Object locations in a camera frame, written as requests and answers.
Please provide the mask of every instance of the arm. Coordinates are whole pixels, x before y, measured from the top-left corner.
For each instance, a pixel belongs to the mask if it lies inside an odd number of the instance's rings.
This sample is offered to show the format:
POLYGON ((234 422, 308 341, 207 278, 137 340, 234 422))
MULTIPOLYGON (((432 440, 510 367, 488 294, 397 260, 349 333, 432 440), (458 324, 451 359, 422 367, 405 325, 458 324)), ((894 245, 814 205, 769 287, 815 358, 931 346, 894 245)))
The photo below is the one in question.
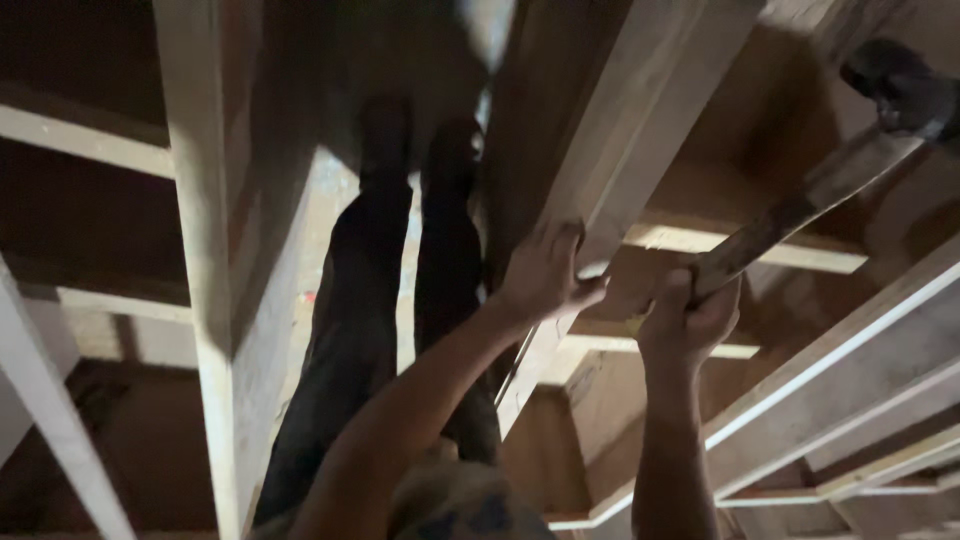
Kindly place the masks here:
POLYGON ((700 438, 697 373, 739 317, 740 281, 688 310, 691 275, 667 276, 639 345, 647 381, 643 451, 634 492, 634 535, 642 540, 712 540, 713 497, 700 438))
POLYGON ((606 280, 574 279, 579 236, 567 226, 534 232, 501 289, 360 409, 327 452, 291 540, 386 538, 396 485, 491 362, 541 319, 603 298, 606 280))

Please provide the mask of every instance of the black pants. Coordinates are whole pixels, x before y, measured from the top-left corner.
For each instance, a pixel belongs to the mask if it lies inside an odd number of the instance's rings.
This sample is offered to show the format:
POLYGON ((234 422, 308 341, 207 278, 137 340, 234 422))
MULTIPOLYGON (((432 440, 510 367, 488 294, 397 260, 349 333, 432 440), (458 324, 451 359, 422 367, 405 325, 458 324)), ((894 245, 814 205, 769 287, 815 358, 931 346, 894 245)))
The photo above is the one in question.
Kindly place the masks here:
MULTIPOLYGON (((337 220, 314 309, 300 384, 280 427, 254 525, 303 501, 327 449, 396 376, 396 296, 412 190, 405 178, 364 178, 337 220)), ((431 185, 422 202, 415 346, 419 355, 479 306, 480 242, 455 189, 431 185)), ((444 428, 462 459, 494 464, 500 442, 490 391, 474 384, 444 428)))

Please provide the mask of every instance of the foot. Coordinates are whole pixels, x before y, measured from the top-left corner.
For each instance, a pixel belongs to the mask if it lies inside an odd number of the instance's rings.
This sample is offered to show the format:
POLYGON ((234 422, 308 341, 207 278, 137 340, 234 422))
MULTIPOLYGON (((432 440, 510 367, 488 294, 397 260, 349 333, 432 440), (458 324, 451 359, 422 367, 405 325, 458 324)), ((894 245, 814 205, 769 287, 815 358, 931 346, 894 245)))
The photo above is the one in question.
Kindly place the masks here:
POLYGON ((410 171, 410 102, 403 97, 371 98, 360 111, 363 156, 360 185, 379 179, 402 179, 410 171))
POLYGON ((466 199, 473 189, 479 143, 482 132, 476 120, 447 120, 430 143, 430 153, 423 167, 421 184, 426 194, 431 187, 450 188, 466 199))

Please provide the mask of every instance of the hammer head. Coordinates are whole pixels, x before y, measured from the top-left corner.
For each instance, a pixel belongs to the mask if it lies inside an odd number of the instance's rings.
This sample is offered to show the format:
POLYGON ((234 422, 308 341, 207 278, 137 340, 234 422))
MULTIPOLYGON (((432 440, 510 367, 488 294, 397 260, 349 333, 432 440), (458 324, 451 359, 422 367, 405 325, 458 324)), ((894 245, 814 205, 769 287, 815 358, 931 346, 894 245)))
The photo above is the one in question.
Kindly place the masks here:
POLYGON ((885 131, 960 151, 960 81, 933 71, 916 52, 892 39, 872 39, 853 51, 840 75, 876 101, 885 131))

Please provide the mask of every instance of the hammer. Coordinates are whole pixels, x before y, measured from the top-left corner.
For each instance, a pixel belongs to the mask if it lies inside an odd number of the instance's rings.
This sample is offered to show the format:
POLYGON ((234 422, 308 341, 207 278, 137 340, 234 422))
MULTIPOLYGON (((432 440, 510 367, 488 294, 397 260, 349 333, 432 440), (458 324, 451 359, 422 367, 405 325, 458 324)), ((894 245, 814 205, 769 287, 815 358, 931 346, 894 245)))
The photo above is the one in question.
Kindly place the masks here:
POLYGON ((960 80, 934 72, 891 39, 860 45, 840 68, 856 91, 876 101, 877 122, 833 151, 804 178, 804 188, 701 254, 693 263, 693 304, 828 210, 930 144, 960 153, 960 80))

